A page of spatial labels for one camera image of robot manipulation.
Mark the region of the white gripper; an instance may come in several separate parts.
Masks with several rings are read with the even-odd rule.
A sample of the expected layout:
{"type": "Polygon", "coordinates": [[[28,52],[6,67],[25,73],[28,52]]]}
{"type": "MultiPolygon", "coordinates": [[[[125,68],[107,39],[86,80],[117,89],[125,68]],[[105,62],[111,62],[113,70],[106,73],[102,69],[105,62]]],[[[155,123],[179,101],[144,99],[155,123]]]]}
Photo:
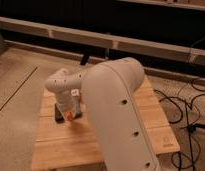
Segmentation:
{"type": "Polygon", "coordinates": [[[55,95],[56,105],[66,121],[67,113],[72,113],[75,117],[76,102],[70,91],[61,92],[55,95]]]}

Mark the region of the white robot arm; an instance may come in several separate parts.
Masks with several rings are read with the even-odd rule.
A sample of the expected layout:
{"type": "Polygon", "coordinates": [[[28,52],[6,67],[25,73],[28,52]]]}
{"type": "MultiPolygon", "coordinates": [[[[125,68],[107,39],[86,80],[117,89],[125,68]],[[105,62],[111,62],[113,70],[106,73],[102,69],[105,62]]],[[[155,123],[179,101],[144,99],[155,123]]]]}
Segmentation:
{"type": "Polygon", "coordinates": [[[82,91],[88,119],[108,171],[161,171],[134,99],[144,76],[141,63],[126,57],[77,73],[62,68],[45,82],[62,113],[73,107],[71,91],[82,91]]]}

